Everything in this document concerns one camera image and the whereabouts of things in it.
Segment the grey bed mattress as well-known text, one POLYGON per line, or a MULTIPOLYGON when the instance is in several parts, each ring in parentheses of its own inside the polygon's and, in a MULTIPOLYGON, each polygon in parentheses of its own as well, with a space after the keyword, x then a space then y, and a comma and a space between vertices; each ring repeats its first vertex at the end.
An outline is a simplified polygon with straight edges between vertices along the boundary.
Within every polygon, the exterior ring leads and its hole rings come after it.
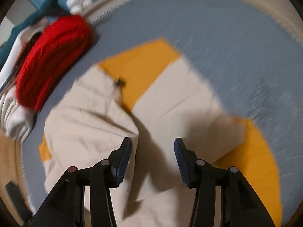
POLYGON ((33 211, 46 197, 37 148, 51 108, 94 63, 165 37, 209 79, 229 112, 261 128, 279 167, 288 223, 302 201, 302 46, 282 26, 239 0, 133 0, 97 22, 95 33, 98 41, 55 88, 22 146, 33 211))

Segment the cream folded blanket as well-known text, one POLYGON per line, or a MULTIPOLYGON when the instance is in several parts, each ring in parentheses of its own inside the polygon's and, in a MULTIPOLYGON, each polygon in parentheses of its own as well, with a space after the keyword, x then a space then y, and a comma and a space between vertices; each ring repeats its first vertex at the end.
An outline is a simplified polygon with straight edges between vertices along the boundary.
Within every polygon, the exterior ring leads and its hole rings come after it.
POLYGON ((22 106, 15 94, 15 86, 1 94, 1 131, 22 144, 33 128, 35 113, 22 106))

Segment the beige and orange garment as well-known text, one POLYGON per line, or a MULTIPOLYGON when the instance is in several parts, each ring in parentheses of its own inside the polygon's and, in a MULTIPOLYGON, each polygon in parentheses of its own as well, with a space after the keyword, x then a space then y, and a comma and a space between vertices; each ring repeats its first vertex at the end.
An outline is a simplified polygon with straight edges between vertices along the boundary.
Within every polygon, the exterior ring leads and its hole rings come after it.
POLYGON ((278 168, 261 131, 230 114, 209 81, 162 38, 92 66, 52 108, 38 148, 45 190, 68 167, 107 158, 125 137, 133 142, 130 161, 111 191, 118 226, 189 225, 195 192, 180 176, 178 137, 208 163, 238 168, 281 225, 278 168))

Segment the white plush toy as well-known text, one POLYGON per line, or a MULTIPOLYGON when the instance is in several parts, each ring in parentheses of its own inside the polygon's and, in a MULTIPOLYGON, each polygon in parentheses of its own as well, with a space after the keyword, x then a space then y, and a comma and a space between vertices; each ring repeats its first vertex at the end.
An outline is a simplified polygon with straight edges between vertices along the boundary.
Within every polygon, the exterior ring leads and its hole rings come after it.
POLYGON ((81 14, 84 9, 90 7, 93 4, 93 0, 67 0, 66 6, 69 9, 70 14, 81 14))

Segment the red folded blanket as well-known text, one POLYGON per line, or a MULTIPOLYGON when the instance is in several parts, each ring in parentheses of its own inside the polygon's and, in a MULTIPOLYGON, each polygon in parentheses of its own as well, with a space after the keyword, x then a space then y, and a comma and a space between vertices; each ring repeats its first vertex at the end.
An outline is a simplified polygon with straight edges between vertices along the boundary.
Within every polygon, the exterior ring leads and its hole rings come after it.
POLYGON ((91 47, 93 33, 79 15, 57 19, 46 28, 28 53, 16 80, 18 102, 35 113, 62 77, 91 47))

